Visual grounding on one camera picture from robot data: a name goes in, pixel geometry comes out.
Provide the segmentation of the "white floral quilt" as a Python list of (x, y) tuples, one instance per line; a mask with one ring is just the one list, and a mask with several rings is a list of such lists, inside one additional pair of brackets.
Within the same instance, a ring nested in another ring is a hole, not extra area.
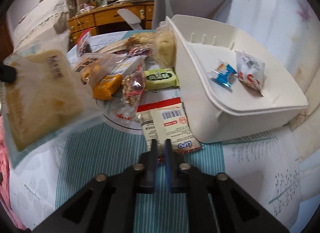
[(231, 0), (217, 20), (244, 30), (280, 61), (309, 106), (290, 121), (292, 130), (319, 110), (319, 19), (307, 0)]

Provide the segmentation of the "Lipo biscuit packet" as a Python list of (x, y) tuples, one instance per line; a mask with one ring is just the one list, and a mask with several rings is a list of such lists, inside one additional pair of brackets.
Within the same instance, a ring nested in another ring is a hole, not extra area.
[(142, 126), (148, 150), (151, 150), (153, 139), (157, 141), (160, 156), (164, 154), (167, 139), (171, 140), (172, 150), (181, 154), (200, 149), (199, 142), (189, 128), (179, 97), (141, 105), (136, 116)]

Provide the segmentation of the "peanut snack bag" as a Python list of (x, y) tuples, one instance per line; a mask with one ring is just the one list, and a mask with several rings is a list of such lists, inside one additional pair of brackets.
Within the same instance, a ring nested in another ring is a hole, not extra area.
[(132, 74), (122, 80), (121, 85), (124, 101), (130, 106), (138, 106), (146, 86), (144, 67), (138, 65)]

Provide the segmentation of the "wooden desk with drawers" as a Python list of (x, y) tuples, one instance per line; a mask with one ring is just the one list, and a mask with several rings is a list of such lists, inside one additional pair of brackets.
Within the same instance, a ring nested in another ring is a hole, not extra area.
[(81, 34), (90, 29), (92, 35), (130, 30), (118, 14), (128, 9), (141, 20), (145, 30), (152, 28), (154, 0), (76, 0), (77, 14), (70, 17), (68, 26), (71, 40), (77, 43)]

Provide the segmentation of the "orange snack packet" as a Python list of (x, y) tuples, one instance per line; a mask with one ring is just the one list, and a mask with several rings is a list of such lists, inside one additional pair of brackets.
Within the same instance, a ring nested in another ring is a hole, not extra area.
[(105, 76), (93, 89), (93, 97), (98, 100), (111, 100), (112, 95), (121, 86), (122, 80), (121, 74)]

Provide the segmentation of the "red white snack packet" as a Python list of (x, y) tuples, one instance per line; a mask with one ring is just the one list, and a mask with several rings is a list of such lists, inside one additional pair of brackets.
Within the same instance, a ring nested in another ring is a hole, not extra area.
[(238, 80), (263, 96), (265, 63), (245, 52), (235, 51)]

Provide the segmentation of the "lace covered cabinet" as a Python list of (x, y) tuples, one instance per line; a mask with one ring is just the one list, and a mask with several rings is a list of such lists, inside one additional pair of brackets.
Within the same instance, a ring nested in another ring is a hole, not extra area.
[(22, 17), (14, 29), (12, 34), (14, 48), (17, 48), (35, 28), (49, 18), (60, 16), (63, 13), (69, 16), (67, 0), (43, 0), (40, 2), (33, 10)]

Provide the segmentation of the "teal patterned bed sheet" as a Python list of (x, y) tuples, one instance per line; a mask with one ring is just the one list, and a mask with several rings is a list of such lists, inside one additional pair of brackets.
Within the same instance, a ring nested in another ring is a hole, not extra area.
[[(300, 161), (288, 127), (230, 142), (204, 144), (185, 160), (207, 174), (225, 172), (275, 215), (300, 232), (319, 205), (319, 153)], [(134, 164), (146, 151), (140, 124), (116, 124), (112, 110), (68, 140), (53, 140), (17, 157), (10, 170), (10, 204), (19, 226), (34, 229), (95, 175), (109, 176)], [(135, 232), (187, 232), (183, 194), (168, 190), (165, 167), (156, 192), (137, 197)]]

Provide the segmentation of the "clear bag pale bread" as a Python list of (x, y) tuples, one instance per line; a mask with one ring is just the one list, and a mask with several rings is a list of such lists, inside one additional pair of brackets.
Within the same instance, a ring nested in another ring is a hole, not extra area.
[(173, 68), (176, 61), (176, 37), (166, 22), (160, 22), (153, 38), (153, 58), (162, 68)]

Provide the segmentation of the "large clear cake bag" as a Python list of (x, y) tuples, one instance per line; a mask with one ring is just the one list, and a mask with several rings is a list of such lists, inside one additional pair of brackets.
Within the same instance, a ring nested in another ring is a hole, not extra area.
[(101, 114), (91, 89), (81, 83), (61, 51), (13, 54), (4, 64), (17, 72), (13, 83), (2, 84), (9, 147), (19, 152), (37, 147)]

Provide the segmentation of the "small dark red packet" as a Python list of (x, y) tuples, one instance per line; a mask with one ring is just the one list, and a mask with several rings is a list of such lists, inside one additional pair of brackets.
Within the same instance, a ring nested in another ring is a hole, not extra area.
[(77, 45), (76, 45), (76, 52), (77, 56), (81, 57), (85, 53), (92, 52), (91, 48), (91, 30), (90, 28), (86, 29), (79, 37)]

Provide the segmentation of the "clear bag yellow snacks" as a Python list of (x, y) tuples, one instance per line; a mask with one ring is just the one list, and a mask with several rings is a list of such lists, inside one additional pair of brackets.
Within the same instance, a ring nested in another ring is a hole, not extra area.
[(85, 53), (78, 58), (74, 65), (74, 71), (84, 85), (92, 89), (100, 81), (119, 67), (126, 56), (108, 53)]

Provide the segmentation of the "green snack packet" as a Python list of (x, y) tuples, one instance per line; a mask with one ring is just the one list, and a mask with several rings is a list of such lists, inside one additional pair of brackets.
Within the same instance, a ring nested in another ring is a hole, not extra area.
[(144, 71), (147, 91), (178, 87), (179, 81), (171, 68)]

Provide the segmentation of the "white plastic storage bin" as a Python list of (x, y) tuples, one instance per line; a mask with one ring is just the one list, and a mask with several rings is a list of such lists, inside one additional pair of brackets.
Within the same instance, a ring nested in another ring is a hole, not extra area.
[[(175, 15), (166, 20), (176, 37), (175, 72), (189, 127), (202, 143), (225, 141), (278, 128), (308, 106), (285, 67), (244, 31), (210, 19)], [(230, 88), (213, 81), (220, 61), (236, 67), (244, 52), (265, 64), (262, 91), (232, 77)]]

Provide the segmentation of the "blue white candy packet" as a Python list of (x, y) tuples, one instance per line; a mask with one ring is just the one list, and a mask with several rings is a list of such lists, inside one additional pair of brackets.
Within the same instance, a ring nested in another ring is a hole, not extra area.
[(227, 88), (232, 86), (231, 80), (237, 74), (236, 70), (227, 62), (218, 60), (218, 66), (208, 72), (210, 79)]

